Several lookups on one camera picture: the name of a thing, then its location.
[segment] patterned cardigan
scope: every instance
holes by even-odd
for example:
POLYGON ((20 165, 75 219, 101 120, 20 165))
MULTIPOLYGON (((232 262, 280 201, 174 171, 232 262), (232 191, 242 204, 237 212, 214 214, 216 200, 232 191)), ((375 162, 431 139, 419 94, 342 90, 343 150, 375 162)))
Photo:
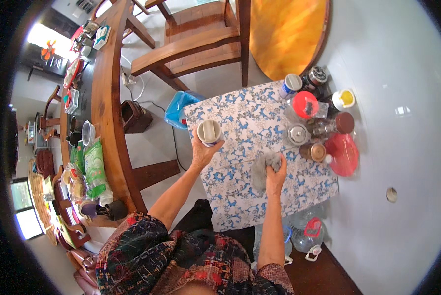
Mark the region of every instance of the patterned cardigan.
POLYGON ((256 274, 235 239, 210 230, 170 235, 157 218, 132 213, 99 252, 102 294, 171 294, 201 282, 217 294, 294 294, 286 271, 271 263, 256 274))

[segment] tissue box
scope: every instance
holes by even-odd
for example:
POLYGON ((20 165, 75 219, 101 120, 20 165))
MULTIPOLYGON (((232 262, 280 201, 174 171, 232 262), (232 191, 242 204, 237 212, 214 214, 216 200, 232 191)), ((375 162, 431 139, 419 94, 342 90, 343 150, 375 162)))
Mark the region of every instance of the tissue box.
POLYGON ((93 48, 96 50, 100 50, 109 39, 109 32, 111 32, 111 27, 103 26, 98 29, 96 32, 96 40, 94 41, 93 48))

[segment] gray lid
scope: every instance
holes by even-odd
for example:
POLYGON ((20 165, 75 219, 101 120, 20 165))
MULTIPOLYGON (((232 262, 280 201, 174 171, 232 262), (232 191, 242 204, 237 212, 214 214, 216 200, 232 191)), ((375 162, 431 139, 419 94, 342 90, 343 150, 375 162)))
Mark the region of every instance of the gray lid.
POLYGON ((304 145, 311 138, 306 127, 302 124, 296 124, 293 126, 288 135, 295 145, 304 145))
POLYGON ((309 71, 309 79, 315 85, 327 82, 327 73, 319 66, 313 66, 309 71))

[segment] white jug handle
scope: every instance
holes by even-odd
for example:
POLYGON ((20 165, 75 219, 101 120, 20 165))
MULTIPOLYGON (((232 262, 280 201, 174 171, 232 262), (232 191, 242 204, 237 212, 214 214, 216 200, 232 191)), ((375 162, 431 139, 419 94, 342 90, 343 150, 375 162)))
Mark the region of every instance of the white jug handle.
POLYGON ((292 263, 293 263, 293 259, 287 255, 284 255, 284 265, 288 265, 288 264, 292 264, 292 263))
POLYGON ((308 261, 316 261, 318 255, 322 252, 322 248, 320 248, 320 245, 314 245, 311 249, 309 249, 309 251, 306 254, 306 260, 308 261), (309 257, 309 254, 313 254, 315 255, 314 258, 309 257))

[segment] gray cloth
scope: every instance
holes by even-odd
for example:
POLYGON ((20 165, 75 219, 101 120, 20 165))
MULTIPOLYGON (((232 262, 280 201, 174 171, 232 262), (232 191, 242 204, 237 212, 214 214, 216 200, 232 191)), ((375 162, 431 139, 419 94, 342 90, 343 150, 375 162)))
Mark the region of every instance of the gray cloth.
POLYGON ((258 191, 266 189, 266 166, 271 166, 275 172, 281 168, 281 156, 278 153, 269 151, 256 158, 250 171, 252 187, 258 191))

